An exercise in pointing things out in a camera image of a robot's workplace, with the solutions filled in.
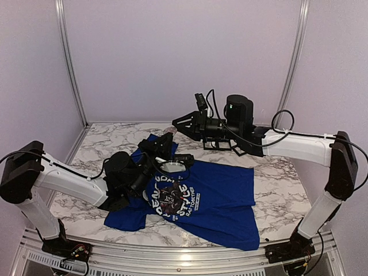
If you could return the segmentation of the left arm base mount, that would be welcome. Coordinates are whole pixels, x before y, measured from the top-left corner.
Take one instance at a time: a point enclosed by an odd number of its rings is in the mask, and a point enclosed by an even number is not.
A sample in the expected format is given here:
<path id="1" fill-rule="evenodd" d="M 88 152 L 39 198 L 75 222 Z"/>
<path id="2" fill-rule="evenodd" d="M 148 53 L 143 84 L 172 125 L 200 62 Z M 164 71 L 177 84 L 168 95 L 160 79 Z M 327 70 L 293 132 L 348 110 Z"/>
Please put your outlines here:
<path id="1" fill-rule="evenodd" d="M 41 236 L 39 230 L 37 230 L 43 242 L 42 251 L 63 257 L 64 261 L 79 260 L 81 262 L 88 262 L 92 245 L 90 243 L 68 239 L 61 219 L 58 219 L 58 223 L 60 232 L 59 236 L 55 239 L 45 239 Z"/>

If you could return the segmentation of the pink round brooch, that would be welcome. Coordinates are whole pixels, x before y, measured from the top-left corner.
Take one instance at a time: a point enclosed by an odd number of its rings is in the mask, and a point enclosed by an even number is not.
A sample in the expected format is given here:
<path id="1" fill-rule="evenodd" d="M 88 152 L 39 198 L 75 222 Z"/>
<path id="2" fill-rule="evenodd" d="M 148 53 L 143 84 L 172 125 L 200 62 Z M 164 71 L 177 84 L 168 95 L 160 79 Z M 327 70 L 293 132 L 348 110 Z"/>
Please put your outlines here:
<path id="1" fill-rule="evenodd" d="M 172 133 L 173 135 L 175 135 L 177 133 L 177 129 L 175 127 L 168 127 L 164 130 L 164 134 L 167 134 L 167 133 Z"/>

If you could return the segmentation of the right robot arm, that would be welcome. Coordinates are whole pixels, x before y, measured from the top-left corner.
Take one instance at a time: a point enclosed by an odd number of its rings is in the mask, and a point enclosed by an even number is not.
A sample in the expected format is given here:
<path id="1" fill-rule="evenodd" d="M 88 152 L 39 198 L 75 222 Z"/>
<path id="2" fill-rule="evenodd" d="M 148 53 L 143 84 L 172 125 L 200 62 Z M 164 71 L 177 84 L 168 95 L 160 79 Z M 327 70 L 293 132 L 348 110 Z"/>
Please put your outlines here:
<path id="1" fill-rule="evenodd" d="M 313 135 L 278 130 L 275 126 L 254 125 L 254 103 L 243 95 L 227 96 L 224 118 L 215 102 L 209 103 L 201 93 L 195 94 L 197 110 L 174 119 L 173 126 L 185 136 L 210 144 L 220 150 L 228 144 L 238 156 L 280 156 L 304 160 L 329 168 L 328 182 L 322 195 L 301 220 L 285 244 L 285 253 L 296 258 L 306 250 L 307 241 L 328 222 L 341 204 L 357 190 L 358 164 L 356 147 L 346 132 L 335 135 Z"/>

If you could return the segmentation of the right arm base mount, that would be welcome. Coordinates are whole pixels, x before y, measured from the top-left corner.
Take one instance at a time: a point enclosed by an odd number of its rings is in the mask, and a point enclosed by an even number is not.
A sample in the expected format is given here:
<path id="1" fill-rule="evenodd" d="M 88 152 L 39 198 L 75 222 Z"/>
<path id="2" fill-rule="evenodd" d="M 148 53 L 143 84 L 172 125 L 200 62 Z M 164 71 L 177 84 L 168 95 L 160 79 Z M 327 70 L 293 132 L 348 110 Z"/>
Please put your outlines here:
<path id="1" fill-rule="evenodd" d="M 269 263 L 277 263 L 311 256 L 316 252 L 312 243 L 312 239 L 300 235 L 296 228 L 289 241 L 267 245 L 265 247 L 265 257 Z"/>

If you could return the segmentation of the blue printed t-shirt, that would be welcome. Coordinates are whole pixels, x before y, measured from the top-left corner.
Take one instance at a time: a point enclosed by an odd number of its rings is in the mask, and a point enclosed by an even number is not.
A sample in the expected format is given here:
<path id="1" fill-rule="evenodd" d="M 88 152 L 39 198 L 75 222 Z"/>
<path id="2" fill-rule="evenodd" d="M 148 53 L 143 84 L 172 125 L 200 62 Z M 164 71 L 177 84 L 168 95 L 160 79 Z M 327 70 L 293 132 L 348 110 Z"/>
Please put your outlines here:
<path id="1" fill-rule="evenodd" d="M 196 160 L 187 180 L 179 173 L 156 173 L 140 198 L 109 212 L 104 224 L 135 232 L 155 214 L 209 242 L 251 251 L 260 245 L 254 205 L 253 168 Z"/>

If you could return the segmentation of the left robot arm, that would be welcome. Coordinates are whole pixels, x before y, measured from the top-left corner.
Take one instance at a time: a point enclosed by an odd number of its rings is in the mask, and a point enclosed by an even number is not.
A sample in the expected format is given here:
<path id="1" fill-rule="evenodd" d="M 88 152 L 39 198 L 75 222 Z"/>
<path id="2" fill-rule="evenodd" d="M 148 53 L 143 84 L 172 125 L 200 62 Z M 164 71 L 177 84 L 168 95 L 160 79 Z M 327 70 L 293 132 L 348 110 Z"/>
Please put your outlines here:
<path id="1" fill-rule="evenodd" d="M 101 172 L 91 177 L 53 158 L 44 151 L 43 143 L 33 141 L 1 158 L 1 198 L 18 206 L 41 238 L 50 240 L 49 245 L 59 255 L 67 256 L 72 252 L 72 242 L 65 237 L 62 223 L 50 212 L 37 188 L 68 194 L 115 212 L 142 195 L 159 165 L 172 157 L 172 143 L 172 133 L 144 139 L 137 154 L 116 152 L 103 161 Z"/>

